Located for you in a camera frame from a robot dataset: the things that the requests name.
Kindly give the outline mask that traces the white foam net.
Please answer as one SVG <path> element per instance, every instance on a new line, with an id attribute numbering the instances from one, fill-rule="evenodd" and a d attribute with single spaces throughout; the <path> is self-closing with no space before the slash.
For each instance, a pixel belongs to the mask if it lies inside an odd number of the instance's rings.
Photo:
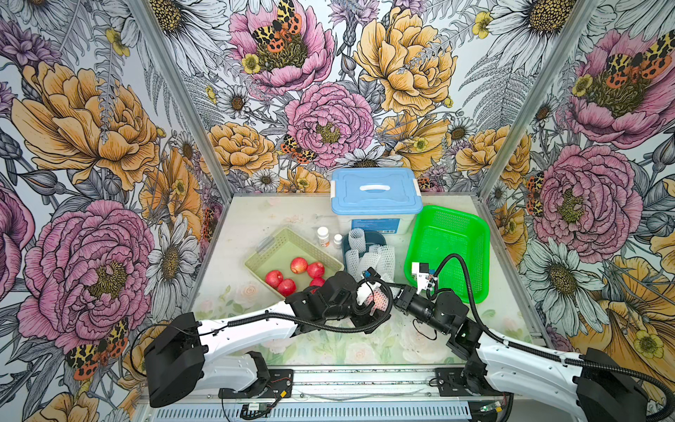
<path id="1" fill-rule="evenodd" d="M 357 251 L 357 253 L 360 254 L 365 253 L 367 251 L 365 231 L 361 228 L 350 230 L 348 234 L 348 243 L 351 250 Z"/>
<path id="2" fill-rule="evenodd" d="M 364 272 L 374 269 L 382 280 L 393 282 L 396 270 L 395 248 L 391 245 L 372 245 L 363 254 L 357 250 L 349 250 L 345 254 L 345 263 L 348 274 L 355 281 L 364 278 Z"/>

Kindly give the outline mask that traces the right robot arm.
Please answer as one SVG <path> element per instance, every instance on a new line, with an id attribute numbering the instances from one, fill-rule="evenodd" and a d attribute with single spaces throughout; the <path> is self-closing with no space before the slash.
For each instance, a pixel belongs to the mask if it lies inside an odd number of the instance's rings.
<path id="1" fill-rule="evenodd" d="M 460 385 L 479 395 L 512 393 L 566 411 L 578 421 L 645 421 L 649 397 L 636 376 L 606 353 L 560 352 L 488 332 L 454 292 L 435 301 L 406 286 L 395 307 L 448 336 L 464 360 Z"/>

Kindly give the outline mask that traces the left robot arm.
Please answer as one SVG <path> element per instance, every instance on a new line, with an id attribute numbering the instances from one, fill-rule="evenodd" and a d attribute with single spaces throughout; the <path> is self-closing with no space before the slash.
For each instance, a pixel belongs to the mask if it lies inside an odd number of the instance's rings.
<path id="1" fill-rule="evenodd" d="M 149 404 L 162 408 L 209 389 L 254 397 L 270 375 L 253 346 L 313 331 L 371 333 L 390 318 L 393 302 L 377 273 L 355 281 L 340 271 L 263 311 L 220 320 L 177 316 L 143 353 Z"/>

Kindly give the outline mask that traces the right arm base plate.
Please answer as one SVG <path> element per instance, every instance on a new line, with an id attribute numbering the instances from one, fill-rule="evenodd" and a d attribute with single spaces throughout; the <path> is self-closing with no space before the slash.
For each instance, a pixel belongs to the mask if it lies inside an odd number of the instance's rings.
<path id="1" fill-rule="evenodd" d="M 463 367 L 436 367 L 430 385 L 441 397 L 501 397 L 504 392 L 490 386 L 484 376 L 468 373 Z"/>

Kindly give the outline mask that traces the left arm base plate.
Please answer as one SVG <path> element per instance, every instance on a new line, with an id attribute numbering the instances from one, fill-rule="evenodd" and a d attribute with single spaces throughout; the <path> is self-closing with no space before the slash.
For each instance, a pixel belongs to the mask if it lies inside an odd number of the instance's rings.
<path id="1" fill-rule="evenodd" d="M 218 397 L 220 399 L 290 397 L 294 376 L 293 369 L 268 369 L 263 377 L 258 378 L 243 391 L 219 389 Z"/>

